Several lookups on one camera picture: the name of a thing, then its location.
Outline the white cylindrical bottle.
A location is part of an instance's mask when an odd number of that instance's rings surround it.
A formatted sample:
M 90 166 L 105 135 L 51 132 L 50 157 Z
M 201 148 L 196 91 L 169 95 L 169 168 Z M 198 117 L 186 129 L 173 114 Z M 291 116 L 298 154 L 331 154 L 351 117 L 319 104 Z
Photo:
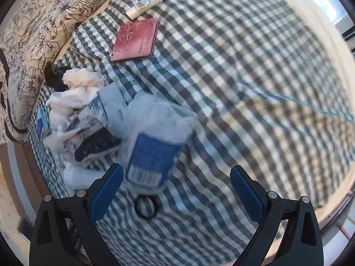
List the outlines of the white cylindrical bottle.
M 70 189 L 85 190 L 104 174 L 104 171 L 90 170 L 77 164 L 67 163 L 63 170 L 63 179 Z

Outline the black fuzzy hair scrunchie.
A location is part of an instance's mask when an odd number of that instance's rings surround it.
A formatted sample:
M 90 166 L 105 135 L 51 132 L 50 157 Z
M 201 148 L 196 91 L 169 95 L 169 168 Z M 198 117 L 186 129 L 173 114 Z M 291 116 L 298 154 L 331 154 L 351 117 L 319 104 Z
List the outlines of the black fuzzy hair scrunchie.
M 72 68 L 68 65 L 59 67 L 54 63 L 47 63 L 44 69 L 45 82 L 48 87 L 56 92 L 67 91 L 69 87 L 63 82 L 63 75 Z

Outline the checkered green white cloth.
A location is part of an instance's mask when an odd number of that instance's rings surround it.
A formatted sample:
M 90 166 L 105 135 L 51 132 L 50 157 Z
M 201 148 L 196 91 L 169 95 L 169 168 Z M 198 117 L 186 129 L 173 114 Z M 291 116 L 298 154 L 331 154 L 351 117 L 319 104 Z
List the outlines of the checkered green white cloth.
M 199 119 L 149 221 L 120 187 L 97 227 L 122 265 L 223 265 L 255 226 L 229 172 L 240 164 L 284 198 L 323 207 L 354 163 L 354 59 L 312 0 L 167 0 L 154 55 L 111 63 L 126 12 L 111 0 L 82 24 L 61 65 L 103 71 L 127 102 L 146 91 Z

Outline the toile print pouch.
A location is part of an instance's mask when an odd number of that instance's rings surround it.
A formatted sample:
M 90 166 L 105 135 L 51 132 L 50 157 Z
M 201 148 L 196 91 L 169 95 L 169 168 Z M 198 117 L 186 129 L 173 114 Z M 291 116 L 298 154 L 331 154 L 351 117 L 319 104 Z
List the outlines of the toile print pouch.
M 117 84 L 105 86 L 85 108 L 70 117 L 68 127 L 57 135 L 55 151 L 66 162 L 80 164 L 117 151 L 122 132 L 114 127 L 123 122 L 126 106 Z

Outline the blue label dental floss jar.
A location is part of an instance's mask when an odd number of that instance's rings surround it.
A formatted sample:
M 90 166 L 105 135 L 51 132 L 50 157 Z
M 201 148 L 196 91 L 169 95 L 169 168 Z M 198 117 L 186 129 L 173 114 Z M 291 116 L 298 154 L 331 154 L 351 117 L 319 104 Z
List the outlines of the blue label dental floss jar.
M 139 195 L 160 193 L 196 124 L 192 110 L 138 92 L 128 105 L 117 155 L 127 188 Z

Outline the white tissue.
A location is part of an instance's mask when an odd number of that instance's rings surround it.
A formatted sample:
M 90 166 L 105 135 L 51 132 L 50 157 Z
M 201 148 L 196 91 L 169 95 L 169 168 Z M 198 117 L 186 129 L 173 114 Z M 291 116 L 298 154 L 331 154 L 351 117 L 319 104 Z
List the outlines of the white tissue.
M 66 70 L 62 82 L 64 86 L 68 86 L 68 90 L 52 93 L 46 106 L 61 115 L 70 115 L 76 110 L 83 109 L 105 86 L 106 78 L 105 74 L 86 68 Z

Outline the small blue white box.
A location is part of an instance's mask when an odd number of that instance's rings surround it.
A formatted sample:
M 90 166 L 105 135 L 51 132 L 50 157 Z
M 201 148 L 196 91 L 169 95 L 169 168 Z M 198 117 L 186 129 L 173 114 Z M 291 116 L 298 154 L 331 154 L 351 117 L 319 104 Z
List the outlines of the small blue white box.
M 37 113 L 37 134 L 42 141 L 52 133 L 46 111 L 40 107 Z

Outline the red embossed booklet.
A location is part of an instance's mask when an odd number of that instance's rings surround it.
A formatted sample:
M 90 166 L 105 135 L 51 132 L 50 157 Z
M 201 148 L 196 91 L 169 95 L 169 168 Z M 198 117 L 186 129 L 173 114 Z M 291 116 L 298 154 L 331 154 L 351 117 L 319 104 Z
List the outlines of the red embossed booklet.
M 111 62 L 144 59 L 152 56 L 159 26 L 156 18 L 137 20 L 122 25 L 111 51 Z

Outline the floral cream quilt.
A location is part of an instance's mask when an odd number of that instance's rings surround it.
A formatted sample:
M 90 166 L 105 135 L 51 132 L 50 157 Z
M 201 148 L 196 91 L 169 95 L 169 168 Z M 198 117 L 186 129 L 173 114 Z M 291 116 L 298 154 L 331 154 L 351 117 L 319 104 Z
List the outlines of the floral cream quilt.
M 23 142 L 45 66 L 107 0 L 24 0 L 1 33 L 1 143 Z

